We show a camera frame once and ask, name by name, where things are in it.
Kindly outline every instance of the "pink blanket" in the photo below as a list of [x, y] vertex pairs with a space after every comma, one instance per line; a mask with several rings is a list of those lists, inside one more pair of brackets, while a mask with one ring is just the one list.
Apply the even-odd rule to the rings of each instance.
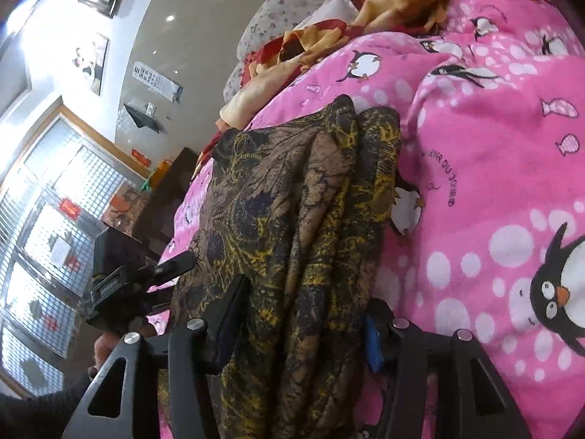
[[[533, 437], [561, 438], [585, 403], [585, 52], [543, 0], [455, 0], [448, 14], [440, 37], [354, 40], [248, 129], [343, 93], [358, 112], [397, 109], [402, 183], [373, 296], [424, 330], [471, 330]], [[211, 169], [177, 211], [163, 259], [197, 230]], [[356, 422], [375, 424], [380, 410], [368, 377]]]

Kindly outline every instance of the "penguin eye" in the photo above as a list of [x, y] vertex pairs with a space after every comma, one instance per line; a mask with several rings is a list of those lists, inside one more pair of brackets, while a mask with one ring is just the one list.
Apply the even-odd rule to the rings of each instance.
[[549, 320], [556, 316], [556, 304], [554, 302], [548, 302], [546, 306], [546, 318]]
[[552, 300], [552, 298], [555, 296], [555, 287], [548, 280], [545, 280], [542, 283], [540, 290], [542, 291], [544, 298], [547, 300]]

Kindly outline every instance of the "silver screw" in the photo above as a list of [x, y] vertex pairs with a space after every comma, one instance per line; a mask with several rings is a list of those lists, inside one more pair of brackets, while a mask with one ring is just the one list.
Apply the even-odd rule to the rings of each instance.
[[396, 328], [400, 328], [400, 330], [404, 330], [405, 328], [408, 328], [408, 326], [410, 325], [410, 322], [407, 319], [405, 319], [403, 316], [397, 316], [392, 321], [392, 325], [394, 325], [394, 327], [396, 327]]
[[205, 327], [207, 326], [207, 323], [205, 322], [205, 320], [203, 320], [202, 318], [191, 318], [191, 320], [189, 320], [186, 323], [186, 327], [189, 330], [203, 330]]
[[469, 342], [473, 338], [473, 335], [469, 330], [460, 328], [459, 330], [457, 330], [457, 338], [464, 342]]
[[124, 343], [128, 345], [136, 343], [138, 340], [140, 340], [140, 334], [137, 332], [130, 332], [124, 335]]

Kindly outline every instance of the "dark sleeve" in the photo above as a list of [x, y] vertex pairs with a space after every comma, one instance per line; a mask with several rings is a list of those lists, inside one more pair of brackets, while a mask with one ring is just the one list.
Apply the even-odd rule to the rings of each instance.
[[0, 394], [2, 439], [60, 439], [89, 385], [84, 375], [68, 389], [46, 396], [18, 399]]

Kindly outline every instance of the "dark floral clothing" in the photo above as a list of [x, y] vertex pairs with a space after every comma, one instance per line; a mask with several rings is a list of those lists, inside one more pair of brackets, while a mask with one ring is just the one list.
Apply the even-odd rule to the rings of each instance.
[[399, 116], [349, 96], [278, 127], [227, 131], [170, 328], [250, 278], [246, 323], [220, 378], [223, 439], [350, 431], [363, 313], [394, 199]]

